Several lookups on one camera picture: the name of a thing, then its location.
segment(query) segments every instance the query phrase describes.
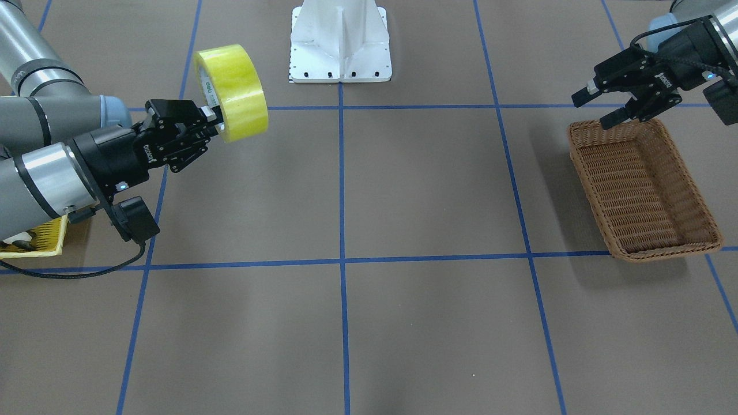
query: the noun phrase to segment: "brown basket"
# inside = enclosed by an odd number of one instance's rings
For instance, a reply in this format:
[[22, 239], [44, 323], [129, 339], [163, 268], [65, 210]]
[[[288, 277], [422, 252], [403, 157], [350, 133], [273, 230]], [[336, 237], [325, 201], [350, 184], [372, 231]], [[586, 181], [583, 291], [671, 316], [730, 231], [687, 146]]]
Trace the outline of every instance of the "brown basket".
[[723, 236], [659, 120], [569, 126], [570, 155], [610, 253], [630, 262], [719, 250]]

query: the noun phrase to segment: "packing tape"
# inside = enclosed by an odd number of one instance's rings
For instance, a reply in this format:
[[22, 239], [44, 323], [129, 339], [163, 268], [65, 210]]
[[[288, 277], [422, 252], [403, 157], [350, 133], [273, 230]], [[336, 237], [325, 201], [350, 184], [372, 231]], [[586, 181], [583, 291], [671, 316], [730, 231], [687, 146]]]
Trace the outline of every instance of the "packing tape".
[[266, 99], [251, 58], [233, 44], [195, 54], [202, 92], [209, 106], [221, 107], [219, 133], [231, 143], [266, 131], [269, 115]]

